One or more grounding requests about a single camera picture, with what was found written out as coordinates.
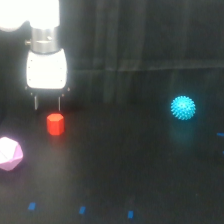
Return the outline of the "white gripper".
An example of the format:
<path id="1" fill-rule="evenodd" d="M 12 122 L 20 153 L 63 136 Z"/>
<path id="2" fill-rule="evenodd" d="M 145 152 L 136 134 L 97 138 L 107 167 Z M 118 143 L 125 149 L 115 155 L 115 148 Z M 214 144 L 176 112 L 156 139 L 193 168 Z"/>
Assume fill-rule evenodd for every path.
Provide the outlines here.
<path id="1" fill-rule="evenodd" d="M 47 92 L 61 94 L 67 87 L 68 66 L 65 51 L 53 54 L 28 52 L 26 62 L 26 87 L 31 96 Z M 38 110 L 38 96 L 34 97 L 34 109 Z M 61 111 L 61 97 L 58 97 L 58 111 Z"/>

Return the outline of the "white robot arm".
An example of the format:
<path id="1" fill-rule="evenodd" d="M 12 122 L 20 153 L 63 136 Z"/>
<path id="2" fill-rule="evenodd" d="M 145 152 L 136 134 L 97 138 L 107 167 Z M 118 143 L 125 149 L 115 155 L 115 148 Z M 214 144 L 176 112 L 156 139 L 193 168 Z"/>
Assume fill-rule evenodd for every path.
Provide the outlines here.
<path id="1" fill-rule="evenodd" d="M 14 32 L 25 22 L 31 27 L 26 61 L 30 89 L 62 90 L 67 84 L 67 60 L 60 45 L 60 0 L 0 0 L 0 30 Z"/>

